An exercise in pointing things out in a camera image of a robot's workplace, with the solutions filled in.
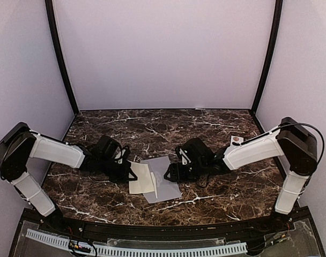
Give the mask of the grey envelope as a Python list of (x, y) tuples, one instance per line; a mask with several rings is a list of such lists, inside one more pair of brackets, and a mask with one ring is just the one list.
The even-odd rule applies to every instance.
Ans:
[(164, 174), (171, 163), (168, 156), (142, 160), (140, 163), (147, 164), (155, 177), (156, 191), (143, 193), (148, 203), (153, 204), (181, 197), (182, 193), (178, 184), (164, 178)]

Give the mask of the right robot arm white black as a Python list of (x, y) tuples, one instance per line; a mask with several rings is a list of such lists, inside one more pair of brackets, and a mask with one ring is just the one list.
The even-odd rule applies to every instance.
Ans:
[(200, 138), (192, 138), (175, 148), (179, 161), (169, 165), (164, 179), (196, 182), (202, 175), (225, 175), (248, 164), (284, 156), (290, 168), (275, 202), (275, 212), (265, 221), (268, 231), (277, 232), (285, 225), (285, 215), (292, 211), (324, 155), (309, 128), (310, 124), (285, 117), (278, 126), (254, 138), (232, 136), (229, 145), (216, 152)]

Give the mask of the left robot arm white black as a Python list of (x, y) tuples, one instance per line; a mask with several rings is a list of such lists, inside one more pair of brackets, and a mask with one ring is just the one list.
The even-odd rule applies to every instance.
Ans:
[(58, 163), (88, 172), (105, 174), (112, 183), (136, 181), (137, 175), (128, 161), (130, 149), (103, 135), (88, 147), (70, 144), (31, 130), (24, 122), (15, 125), (0, 140), (0, 177), (24, 196), (35, 210), (46, 217), (46, 225), (55, 233), (63, 233), (67, 222), (59, 208), (28, 172), (30, 158)]

